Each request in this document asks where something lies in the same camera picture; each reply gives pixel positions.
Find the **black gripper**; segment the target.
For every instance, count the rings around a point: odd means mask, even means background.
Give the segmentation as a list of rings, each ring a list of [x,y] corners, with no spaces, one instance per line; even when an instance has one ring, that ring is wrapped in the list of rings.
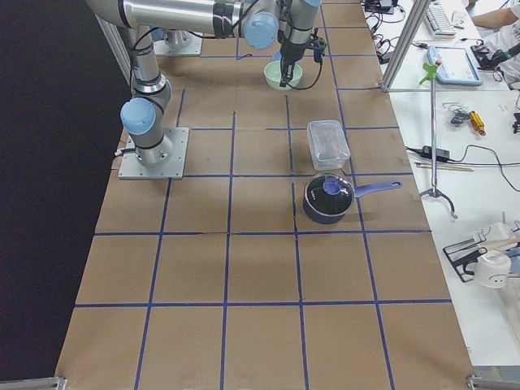
[[[314,61],[321,62],[327,48],[326,41],[318,35],[319,29],[298,30],[287,27],[287,32],[278,31],[277,39],[280,43],[280,88],[288,87],[293,79],[294,67],[300,61],[306,50],[313,52]]]

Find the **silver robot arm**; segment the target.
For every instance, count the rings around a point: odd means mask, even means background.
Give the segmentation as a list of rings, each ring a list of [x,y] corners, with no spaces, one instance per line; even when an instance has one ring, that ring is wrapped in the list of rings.
[[[162,167],[175,143],[161,126],[171,84],[158,68],[154,33],[171,49],[200,39],[243,38],[256,50],[280,44],[280,86],[288,87],[298,61],[311,50],[321,63],[326,42],[314,20],[319,1],[89,1],[91,11],[119,31],[129,57],[132,99],[120,111],[134,143],[134,160]]]

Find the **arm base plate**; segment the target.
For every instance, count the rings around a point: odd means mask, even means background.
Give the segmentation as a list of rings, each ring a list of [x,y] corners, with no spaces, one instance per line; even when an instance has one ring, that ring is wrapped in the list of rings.
[[[189,144],[189,128],[163,128],[162,142],[153,149],[137,148],[129,136],[121,154],[121,180],[181,180]]]
[[[162,57],[197,57],[202,51],[202,39],[186,31],[165,32],[154,43],[154,51]]]

